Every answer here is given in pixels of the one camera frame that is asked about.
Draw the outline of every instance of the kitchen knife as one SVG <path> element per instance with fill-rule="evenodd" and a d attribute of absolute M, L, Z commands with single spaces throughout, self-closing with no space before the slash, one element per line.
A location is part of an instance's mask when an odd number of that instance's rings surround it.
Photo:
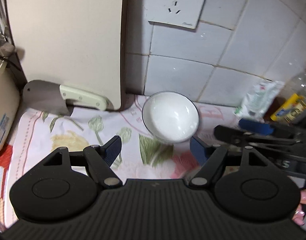
<path fill-rule="evenodd" d="M 73 107 L 67 106 L 66 100 L 99 110 L 106 110 L 109 105 L 103 96 L 43 80 L 32 80 L 23 89 L 23 102 L 27 107 L 51 114 L 70 116 Z"/>

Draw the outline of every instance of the leaf pattern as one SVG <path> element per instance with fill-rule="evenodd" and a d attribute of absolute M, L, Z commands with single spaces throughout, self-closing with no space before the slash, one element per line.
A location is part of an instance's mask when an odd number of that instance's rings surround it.
<path fill-rule="evenodd" d="M 50 123 L 50 132 L 52 132 L 53 128 L 54 128 L 54 125 L 55 125 L 55 122 L 59 119 L 60 117 L 55 117 L 53 118 L 53 120 L 51 121 Z"/>
<path fill-rule="evenodd" d="M 132 136 L 132 129 L 128 127 L 122 127 L 119 132 L 116 133 L 121 137 L 121 141 L 123 144 L 128 143 Z"/>
<path fill-rule="evenodd" d="M 164 145 L 163 149 L 156 154 L 152 167 L 156 167 L 158 164 L 171 159 L 173 157 L 173 145 Z"/>
<path fill-rule="evenodd" d="M 100 132 L 104 128 L 101 116 L 95 116 L 91 118 L 88 122 L 88 125 L 94 132 Z"/>
<path fill-rule="evenodd" d="M 139 134 L 140 153 L 144 165 L 156 167 L 173 156 L 173 145 L 164 145 L 157 139 Z"/>
<path fill-rule="evenodd" d="M 49 113 L 48 112 L 43 112 L 42 114 L 42 120 L 43 122 L 45 121 L 45 119 L 48 117 Z"/>
<path fill-rule="evenodd" d="M 98 132 L 102 131 L 104 128 L 102 117 L 99 115 L 95 116 L 91 118 L 87 124 L 89 125 L 89 128 L 95 132 L 99 145 L 102 146 L 103 142 L 98 134 Z"/>
<path fill-rule="evenodd" d="M 80 125 L 79 125 L 76 121 L 74 121 L 72 118 L 66 117 L 66 116 L 64 116 L 63 118 L 66 119 L 66 120 L 71 121 L 72 123 L 74 123 L 74 124 L 77 126 L 77 128 L 79 128 L 81 131 L 84 131 L 83 127 L 80 126 Z"/>
<path fill-rule="evenodd" d="M 115 161 L 113 162 L 113 164 L 112 164 L 112 168 L 113 169 L 117 169 L 117 168 L 119 168 L 119 166 L 122 164 L 122 161 L 119 159 L 119 157 L 117 157 L 116 159 L 115 159 Z"/>

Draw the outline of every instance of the red striped cloth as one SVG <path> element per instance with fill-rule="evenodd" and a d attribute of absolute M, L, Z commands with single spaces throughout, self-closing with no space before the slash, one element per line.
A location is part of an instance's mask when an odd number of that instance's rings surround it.
<path fill-rule="evenodd" d="M 4 192 L 11 156 L 12 146 L 5 144 L 0 151 L 0 222 L 2 224 L 4 224 Z"/>

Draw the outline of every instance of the fingernail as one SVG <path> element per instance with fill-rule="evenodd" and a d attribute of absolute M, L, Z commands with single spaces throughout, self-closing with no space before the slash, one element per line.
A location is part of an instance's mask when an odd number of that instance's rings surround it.
<path fill-rule="evenodd" d="M 297 210 L 297 211 L 295 212 L 295 215 L 296 215 L 296 216 L 303 217 L 303 216 L 305 216 L 305 212 L 304 212 L 303 210 Z"/>
<path fill-rule="evenodd" d="M 296 224 L 298 224 L 299 226 L 304 225 L 304 221 L 303 221 L 303 219 L 301 219 L 301 218 L 295 218 L 293 221 L 294 221 Z"/>
<path fill-rule="evenodd" d="M 301 200 L 305 200 L 306 199 L 306 191 L 302 190 L 301 191 Z"/>

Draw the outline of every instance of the white bowl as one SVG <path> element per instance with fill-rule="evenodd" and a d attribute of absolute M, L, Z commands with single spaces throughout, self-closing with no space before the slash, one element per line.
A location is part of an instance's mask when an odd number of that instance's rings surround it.
<path fill-rule="evenodd" d="M 199 125 L 198 111 L 187 97 L 176 92 L 159 92 L 146 100 L 142 118 L 149 132 L 162 142 L 190 139 Z"/>

